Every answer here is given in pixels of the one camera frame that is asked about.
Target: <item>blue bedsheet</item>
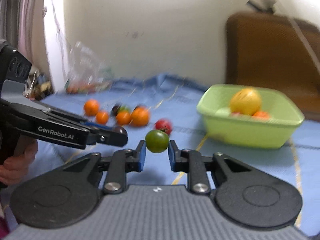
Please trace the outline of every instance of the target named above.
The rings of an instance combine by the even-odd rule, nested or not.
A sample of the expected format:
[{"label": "blue bedsheet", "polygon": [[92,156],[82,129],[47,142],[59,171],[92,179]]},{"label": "blue bedsheet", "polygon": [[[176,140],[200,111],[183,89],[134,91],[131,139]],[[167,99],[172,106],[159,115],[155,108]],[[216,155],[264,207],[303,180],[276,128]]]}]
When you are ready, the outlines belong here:
[{"label": "blue bedsheet", "polygon": [[[109,91],[92,95],[55,94],[46,98],[44,102],[76,114],[83,114],[83,104],[89,98],[97,99],[102,108],[108,111],[118,102],[127,104],[131,108],[138,104],[151,106],[151,121],[148,127],[126,127],[129,137],[127,148],[135,148],[158,119],[169,118],[174,124],[171,139],[176,141],[179,148],[196,149],[202,142],[200,150],[202,155],[224,152],[302,190],[304,203],[298,225],[301,221],[300,229],[309,236],[317,234],[320,231],[320,123],[305,121],[292,136],[292,142],[286,143],[278,150],[234,147],[212,139],[204,141],[205,130],[201,117],[196,112],[196,104],[206,89],[207,87],[190,80],[162,74],[145,81],[120,79]],[[114,125],[112,118],[108,125]],[[92,151],[108,156],[117,149],[117,147],[96,145],[80,151],[39,141],[36,160],[25,179],[40,175]],[[128,174],[128,183],[171,184],[177,176],[178,174],[170,169],[167,152],[162,154],[147,152],[143,172]],[[184,175],[179,183],[186,184],[186,182],[187,177]],[[13,189],[14,187],[9,187],[1,192],[10,230],[17,226],[9,206],[10,193]]]}]

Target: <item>metal screw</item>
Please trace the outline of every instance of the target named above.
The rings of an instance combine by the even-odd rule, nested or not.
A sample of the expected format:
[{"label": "metal screw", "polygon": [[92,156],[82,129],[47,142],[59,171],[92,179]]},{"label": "metal screw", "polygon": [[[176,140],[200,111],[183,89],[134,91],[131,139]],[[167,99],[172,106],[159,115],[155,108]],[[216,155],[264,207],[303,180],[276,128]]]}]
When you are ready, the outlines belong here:
[{"label": "metal screw", "polygon": [[203,193],[203,192],[208,191],[209,187],[206,184],[197,183],[197,184],[193,185],[192,189],[194,192]]},{"label": "metal screw", "polygon": [[104,185],[104,188],[109,191],[117,191],[121,188],[121,185],[117,182],[108,182]]}]

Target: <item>orange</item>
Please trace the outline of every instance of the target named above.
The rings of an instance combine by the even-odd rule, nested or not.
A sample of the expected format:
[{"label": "orange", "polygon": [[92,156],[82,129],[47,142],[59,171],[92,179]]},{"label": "orange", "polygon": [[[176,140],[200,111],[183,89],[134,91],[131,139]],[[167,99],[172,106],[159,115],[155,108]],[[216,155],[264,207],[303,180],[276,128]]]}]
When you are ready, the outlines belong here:
[{"label": "orange", "polygon": [[106,124],[109,120],[109,113],[106,111],[99,111],[96,115],[96,123]]},{"label": "orange", "polygon": [[131,116],[130,113],[127,111],[121,111],[116,116],[117,123],[119,125],[126,125],[131,122]]},{"label": "orange", "polygon": [[263,118],[263,119],[269,119],[269,118],[270,118],[270,115],[268,114],[268,112],[258,111],[258,112],[256,112],[256,113],[254,113],[253,117]]},{"label": "orange", "polygon": [[237,92],[230,100],[231,112],[253,115],[261,109],[261,97],[252,88],[245,88]]},{"label": "orange", "polygon": [[131,113],[132,125],[145,126],[150,121],[150,113],[144,107],[138,107]]},{"label": "orange", "polygon": [[100,104],[95,99],[89,99],[84,104],[84,112],[87,116],[95,116],[99,111]]}]

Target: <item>plastic bag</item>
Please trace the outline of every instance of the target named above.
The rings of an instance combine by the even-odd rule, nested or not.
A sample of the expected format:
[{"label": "plastic bag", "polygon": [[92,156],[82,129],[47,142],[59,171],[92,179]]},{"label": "plastic bag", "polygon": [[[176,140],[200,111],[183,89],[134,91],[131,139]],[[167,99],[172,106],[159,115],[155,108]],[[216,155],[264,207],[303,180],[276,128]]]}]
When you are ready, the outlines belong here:
[{"label": "plastic bag", "polygon": [[70,70],[65,85],[66,93],[93,93],[109,88],[114,77],[98,56],[81,42],[69,54]]}]

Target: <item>gray ribbed surface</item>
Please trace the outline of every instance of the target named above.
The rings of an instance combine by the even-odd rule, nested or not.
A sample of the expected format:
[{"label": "gray ribbed surface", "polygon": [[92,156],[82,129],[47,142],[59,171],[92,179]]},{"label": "gray ribbed surface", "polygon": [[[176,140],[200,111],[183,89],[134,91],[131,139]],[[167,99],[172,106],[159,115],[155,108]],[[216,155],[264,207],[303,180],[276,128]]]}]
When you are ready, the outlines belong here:
[{"label": "gray ribbed surface", "polygon": [[87,219],[61,229],[20,225],[5,240],[306,240],[293,227],[249,231],[228,222],[207,197],[185,186],[130,186],[105,197]]}]

